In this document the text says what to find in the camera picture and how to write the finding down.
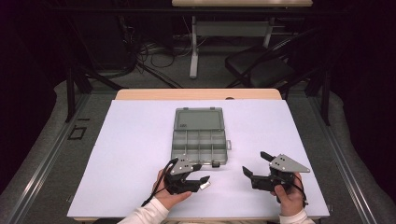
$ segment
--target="chair leg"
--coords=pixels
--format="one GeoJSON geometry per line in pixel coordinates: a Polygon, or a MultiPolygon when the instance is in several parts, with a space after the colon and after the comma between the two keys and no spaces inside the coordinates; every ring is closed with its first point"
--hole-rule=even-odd
{"type": "Polygon", "coordinates": [[[288,101],[288,97],[289,97],[289,89],[285,91],[285,101],[288,101]]]}
{"type": "Polygon", "coordinates": [[[75,97],[75,89],[74,89],[75,82],[71,68],[67,71],[66,84],[67,84],[67,118],[65,122],[68,123],[71,120],[71,118],[73,118],[76,112],[76,97],[75,97]]]}
{"type": "Polygon", "coordinates": [[[327,126],[330,126],[329,121],[329,99],[330,99],[330,82],[331,82],[331,71],[325,71],[325,77],[322,86],[322,99],[320,106],[320,115],[322,116],[324,122],[327,126]]]}
{"type": "Polygon", "coordinates": [[[234,80],[232,83],[230,83],[228,86],[226,86],[226,89],[232,88],[236,85],[238,85],[241,81],[239,79],[234,80]]]}

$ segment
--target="gray carpet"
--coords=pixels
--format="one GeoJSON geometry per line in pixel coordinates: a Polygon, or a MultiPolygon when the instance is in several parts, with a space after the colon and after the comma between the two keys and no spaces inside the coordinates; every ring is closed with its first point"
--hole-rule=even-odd
{"type": "MultiPolygon", "coordinates": [[[[225,55],[244,47],[243,44],[235,45],[235,43],[223,45],[213,43],[213,45],[202,46],[197,79],[189,78],[191,58],[188,56],[177,57],[171,66],[158,68],[158,70],[184,88],[223,88],[233,80],[233,77],[223,66],[225,55]]],[[[168,56],[156,55],[155,57],[154,62],[163,64],[170,62],[166,61],[168,56]]],[[[146,65],[152,66],[149,60],[146,61],[146,65]]],[[[113,80],[128,88],[168,88],[157,78],[147,73],[141,74],[137,69],[128,76],[113,80]]],[[[90,96],[81,97],[86,99],[85,103],[81,106],[76,119],[70,124],[72,128],[75,125],[78,128],[85,127],[84,137],[81,140],[64,139],[61,141],[59,153],[56,154],[54,163],[49,168],[50,172],[43,176],[44,184],[39,186],[37,195],[25,207],[20,218],[16,218],[18,223],[77,223],[66,217],[70,206],[66,200],[77,190],[110,101],[115,96],[115,92],[109,91],[109,87],[96,80],[92,80],[92,85],[95,91],[90,96]]],[[[15,220],[10,216],[18,214],[19,210],[16,210],[16,206],[21,205],[19,199],[23,196],[23,191],[32,176],[37,174],[37,169],[42,165],[42,161],[53,149],[54,142],[59,140],[58,136],[64,126],[67,111],[64,83],[57,87],[56,91],[58,102],[47,126],[37,139],[25,163],[0,197],[0,223],[15,220]]],[[[365,223],[361,219],[358,206],[352,200],[350,187],[346,185],[346,181],[340,173],[341,169],[337,167],[338,164],[334,160],[332,145],[320,125],[322,121],[318,119],[315,101],[314,98],[304,97],[301,88],[296,87],[290,95],[288,104],[308,158],[317,175],[324,199],[327,204],[332,206],[331,216],[323,218],[321,223],[365,223]]],[[[350,144],[342,108],[342,101],[332,94],[331,130],[345,153],[352,173],[361,187],[361,194],[372,209],[376,223],[393,223],[396,219],[395,205],[374,182],[370,172],[367,171],[350,144]]]]}

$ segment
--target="dark background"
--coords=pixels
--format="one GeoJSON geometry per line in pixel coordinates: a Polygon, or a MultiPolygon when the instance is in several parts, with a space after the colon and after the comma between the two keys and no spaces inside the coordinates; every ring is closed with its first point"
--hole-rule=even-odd
{"type": "MultiPolygon", "coordinates": [[[[105,0],[48,2],[61,6],[95,3],[111,7],[111,1],[105,0]]],[[[79,16],[70,24],[47,15],[37,1],[2,1],[0,4],[0,191],[3,191],[50,117],[56,101],[53,88],[65,80],[73,60],[95,69],[120,70],[130,66],[131,59],[115,17],[97,15],[87,20],[79,16]],[[69,45],[59,41],[60,34],[67,37],[69,45]]],[[[170,7],[171,1],[134,1],[134,4],[130,7],[170,7]]],[[[378,185],[396,202],[396,174],[392,172],[396,161],[393,144],[396,137],[396,33],[393,27],[396,7],[386,0],[316,0],[313,5],[322,9],[354,6],[358,6],[357,12],[345,21],[311,22],[328,28],[323,40],[328,48],[323,54],[332,51],[337,40],[344,43],[338,45],[343,47],[334,53],[337,60],[332,68],[331,88],[344,101],[354,147],[378,185]]],[[[136,22],[139,34],[168,47],[173,44],[172,33],[184,32],[177,29],[177,18],[146,17],[139,21],[132,17],[129,20],[136,22]]]]}

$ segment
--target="wire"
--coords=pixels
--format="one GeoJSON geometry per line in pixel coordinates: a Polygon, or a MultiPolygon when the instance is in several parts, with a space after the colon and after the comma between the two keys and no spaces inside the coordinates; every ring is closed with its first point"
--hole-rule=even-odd
{"type": "Polygon", "coordinates": [[[168,167],[169,167],[171,164],[172,164],[172,161],[169,161],[169,162],[165,165],[165,167],[163,168],[163,172],[161,173],[160,177],[159,177],[158,180],[157,180],[157,184],[155,185],[155,188],[152,190],[150,196],[142,203],[142,205],[141,205],[142,207],[145,206],[146,204],[148,204],[149,201],[151,201],[151,199],[155,196],[155,194],[157,194],[158,192],[160,192],[160,191],[166,189],[166,187],[165,187],[165,188],[160,189],[160,190],[157,191],[158,187],[160,186],[161,182],[163,181],[163,177],[165,176],[165,173],[166,173],[166,171],[168,170],[168,167]]]}
{"type": "MultiPolygon", "coordinates": [[[[60,6],[61,4],[56,0],[55,1],[58,6],[60,6]]],[[[75,23],[72,22],[72,19],[70,17],[66,17],[66,22],[69,24],[69,26],[71,27],[71,30],[74,32],[74,34],[76,35],[76,37],[78,38],[79,42],[82,44],[82,46],[84,47],[84,49],[86,50],[87,54],[89,55],[90,59],[92,60],[93,63],[96,63],[101,69],[106,70],[101,63],[99,63],[95,56],[93,55],[92,51],[90,50],[90,48],[87,46],[86,41],[84,40],[82,34],[79,32],[78,28],[76,27],[75,23]]],[[[121,70],[120,72],[118,72],[117,74],[113,74],[113,75],[109,75],[109,76],[103,76],[106,77],[108,79],[111,78],[115,78],[115,77],[123,77],[129,73],[131,73],[134,70],[134,67],[127,67],[123,70],[121,70]]]]}
{"type": "Polygon", "coordinates": [[[152,54],[152,55],[151,55],[150,63],[151,63],[151,65],[153,65],[154,67],[157,67],[157,68],[169,67],[169,66],[171,66],[171,65],[174,63],[174,61],[175,61],[175,55],[174,55],[173,53],[170,53],[170,56],[172,57],[172,61],[171,61],[169,64],[159,66],[159,65],[154,64],[154,61],[153,61],[154,55],[156,55],[156,54],[152,54]]]}
{"type": "MultiPolygon", "coordinates": [[[[187,34],[188,34],[187,36],[190,37],[191,32],[190,32],[189,25],[186,23],[186,19],[184,17],[182,17],[182,18],[183,18],[184,25],[186,26],[186,30],[187,30],[187,34]]],[[[189,51],[187,51],[187,53],[185,53],[185,54],[178,55],[179,57],[186,56],[191,52],[191,50],[192,50],[192,34],[191,34],[191,37],[189,38],[189,40],[190,40],[189,51]]]]}
{"type": "Polygon", "coordinates": [[[303,181],[302,181],[297,175],[293,174],[293,176],[296,177],[296,178],[300,181],[301,187],[298,187],[298,186],[295,185],[294,183],[291,183],[291,182],[289,182],[289,181],[286,181],[286,180],[280,178],[279,176],[274,176],[274,179],[280,180],[280,181],[284,182],[285,184],[291,185],[292,187],[294,187],[294,188],[296,188],[297,190],[299,190],[299,191],[303,194],[303,207],[305,207],[305,206],[308,204],[308,202],[307,202],[307,200],[306,200],[306,195],[305,195],[305,192],[304,192],[303,181]]]}
{"type": "Polygon", "coordinates": [[[177,88],[183,89],[183,87],[180,86],[180,84],[178,84],[177,82],[172,80],[166,74],[164,74],[164,73],[162,73],[160,71],[157,71],[157,70],[155,70],[153,68],[147,67],[143,63],[138,63],[137,66],[142,68],[144,71],[152,74],[154,77],[158,78],[159,80],[161,80],[162,82],[164,82],[165,84],[170,86],[171,88],[173,88],[173,89],[177,89],[177,88]]]}

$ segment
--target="black cable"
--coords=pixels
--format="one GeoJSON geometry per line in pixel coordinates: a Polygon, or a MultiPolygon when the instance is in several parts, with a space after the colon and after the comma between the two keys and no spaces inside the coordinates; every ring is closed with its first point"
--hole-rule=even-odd
{"type": "Polygon", "coordinates": [[[144,49],[141,49],[139,52],[139,55],[141,56],[141,61],[142,63],[146,61],[146,59],[149,57],[149,48],[147,44],[142,44],[142,47],[144,49]]]}
{"type": "Polygon", "coordinates": [[[169,64],[161,65],[161,66],[156,65],[156,64],[154,64],[154,62],[153,62],[153,57],[154,57],[154,55],[156,55],[156,54],[158,54],[158,53],[153,53],[153,54],[151,54],[151,58],[150,58],[150,63],[151,63],[151,65],[153,65],[154,67],[157,67],[157,68],[169,67],[169,66],[171,66],[171,65],[174,63],[174,61],[175,61],[175,54],[174,54],[174,53],[170,53],[170,56],[172,57],[172,61],[171,61],[169,64]]]}
{"type": "Polygon", "coordinates": [[[297,185],[295,185],[294,183],[291,183],[291,182],[289,182],[289,181],[286,181],[286,180],[280,178],[279,176],[274,176],[274,179],[280,180],[280,181],[284,182],[285,184],[291,185],[292,187],[294,187],[294,188],[296,188],[297,190],[299,190],[299,191],[303,194],[303,207],[305,207],[305,206],[308,204],[308,202],[306,201],[306,195],[305,195],[305,192],[304,192],[303,181],[302,181],[298,176],[296,176],[295,174],[293,174],[293,176],[296,177],[296,178],[300,181],[300,183],[301,183],[301,188],[298,187],[297,185]]]}
{"type": "MultiPolygon", "coordinates": [[[[184,41],[182,38],[176,38],[176,40],[184,41]]],[[[188,41],[184,41],[184,42],[185,42],[184,47],[183,47],[183,48],[179,48],[179,49],[181,49],[179,52],[175,52],[175,55],[176,55],[177,57],[186,56],[186,55],[188,55],[189,52],[191,51],[191,47],[188,48],[188,45],[190,44],[191,40],[189,39],[188,41]]]]}
{"type": "MultiPolygon", "coordinates": [[[[74,32],[74,34],[76,35],[76,37],[78,38],[79,42],[82,44],[82,46],[84,47],[84,49],[86,50],[87,54],[89,55],[90,59],[93,60],[95,63],[98,64],[98,66],[100,66],[102,69],[105,69],[96,59],[95,56],[92,54],[90,48],[87,46],[87,44],[85,43],[86,41],[84,40],[83,36],[81,35],[81,33],[78,31],[78,28],[76,27],[76,25],[71,21],[71,18],[66,17],[66,22],[69,24],[69,26],[71,27],[71,30],[74,32]]],[[[120,72],[118,72],[117,74],[113,74],[113,75],[108,75],[108,76],[103,76],[102,77],[106,77],[107,79],[111,79],[111,78],[115,78],[115,77],[123,77],[129,73],[131,73],[134,70],[134,64],[132,64],[132,66],[127,67],[123,70],[121,70],[120,72]]]]}
{"type": "Polygon", "coordinates": [[[163,168],[163,172],[161,173],[160,177],[157,180],[157,184],[155,185],[154,189],[152,190],[150,196],[142,203],[142,205],[141,205],[142,207],[145,206],[146,204],[148,204],[149,201],[151,201],[151,199],[155,196],[156,193],[160,192],[161,190],[166,189],[166,187],[165,187],[165,188],[157,191],[158,187],[160,186],[161,181],[163,181],[163,177],[165,176],[165,173],[168,170],[169,165],[171,165],[171,164],[172,164],[172,161],[169,161],[165,165],[165,167],[163,168]]]}
{"type": "Polygon", "coordinates": [[[152,74],[154,77],[158,78],[159,80],[161,80],[162,82],[164,82],[165,84],[170,86],[171,88],[173,88],[173,89],[177,89],[177,88],[183,89],[182,86],[180,86],[177,82],[172,80],[170,77],[168,77],[164,73],[161,73],[161,72],[159,72],[159,71],[157,71],[155,69],[147,67],[143,63],[138,63],[137,66],[142,68],[144,71],[152,74]]]}

